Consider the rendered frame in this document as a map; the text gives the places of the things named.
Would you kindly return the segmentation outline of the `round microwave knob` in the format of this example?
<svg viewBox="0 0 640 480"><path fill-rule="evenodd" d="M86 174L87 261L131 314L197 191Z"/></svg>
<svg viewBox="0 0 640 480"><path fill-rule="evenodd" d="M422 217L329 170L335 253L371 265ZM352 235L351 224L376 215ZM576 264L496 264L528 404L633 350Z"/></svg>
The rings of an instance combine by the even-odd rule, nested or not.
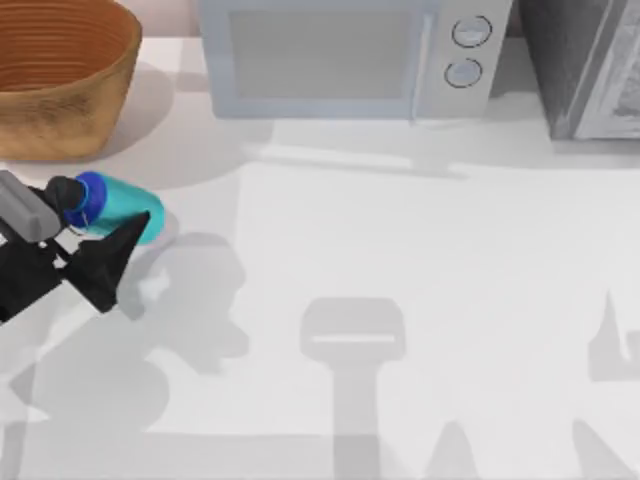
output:
<svg viewBox="0 0 640 480"><path fill-rule="evenodd" d="M461 48L477 48L491 37L493 25L488 18L475 15L457 20L452 28L452 40Z"/></svg>
<svg viewBox="0 0 640 480"><path fill-rule="evenodd" d="M470 88L477 84L482 76L481 63L471 58L451 62L444 70L444 80L455 89Z"/></svg>

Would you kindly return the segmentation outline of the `microwave door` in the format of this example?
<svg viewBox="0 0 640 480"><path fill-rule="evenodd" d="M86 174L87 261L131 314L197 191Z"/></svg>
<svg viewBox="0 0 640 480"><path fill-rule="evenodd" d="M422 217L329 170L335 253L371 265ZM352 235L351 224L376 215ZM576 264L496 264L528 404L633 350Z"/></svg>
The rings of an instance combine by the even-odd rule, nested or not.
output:
<svg viewBox="0 0 640 480"><path fill-rule="evenodd" d="M198 0L219 118L408 119L428 0Z"/></svg>

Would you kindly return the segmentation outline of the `woven wooden basket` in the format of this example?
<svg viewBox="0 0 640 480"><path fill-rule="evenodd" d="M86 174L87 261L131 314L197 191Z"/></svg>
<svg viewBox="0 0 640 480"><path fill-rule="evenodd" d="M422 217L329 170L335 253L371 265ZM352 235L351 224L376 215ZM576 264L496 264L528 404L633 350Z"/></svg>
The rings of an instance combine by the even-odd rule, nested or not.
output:
<svg viewBox="0 0 640 480"><path fill-rule="evenodd" d="M142 33L118 0L0 0L0 158L98 153L121 115Z"/></svg>

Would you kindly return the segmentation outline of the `pale microwave oven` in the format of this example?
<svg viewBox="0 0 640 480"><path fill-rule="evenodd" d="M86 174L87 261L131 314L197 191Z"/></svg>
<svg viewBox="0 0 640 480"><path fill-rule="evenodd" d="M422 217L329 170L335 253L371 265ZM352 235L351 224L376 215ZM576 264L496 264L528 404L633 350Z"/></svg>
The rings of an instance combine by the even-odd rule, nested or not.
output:
<svg viewBox="0 0 640 480"><path fill-rule="evenodd" d="M488 103L499 55L505 38L513 0L428 0L432 26L428 65L423 83L418 121L473 118ZM457 20L482 15L490 20L493 32L480 47L461 48L452 40ZM455 89L444 80L449 63L471 58L483 67L483 76L474 86Z"/></svg>

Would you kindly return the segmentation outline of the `teal bottle with blue cap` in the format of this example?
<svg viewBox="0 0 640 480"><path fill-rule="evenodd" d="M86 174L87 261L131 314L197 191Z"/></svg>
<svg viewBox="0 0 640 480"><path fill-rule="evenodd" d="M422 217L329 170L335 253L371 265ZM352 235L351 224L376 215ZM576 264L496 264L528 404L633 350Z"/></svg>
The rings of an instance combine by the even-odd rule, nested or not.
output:
<svg viewBox="0 0 640 480"><path fill-rule="evenodd" d="M152 243L163 231L165 209L152 192L95 171L74 178L84 189L79 201L64 207L67 221L93 235L106 236L132 216L148 212L150 219L138 240Z"/></svg>

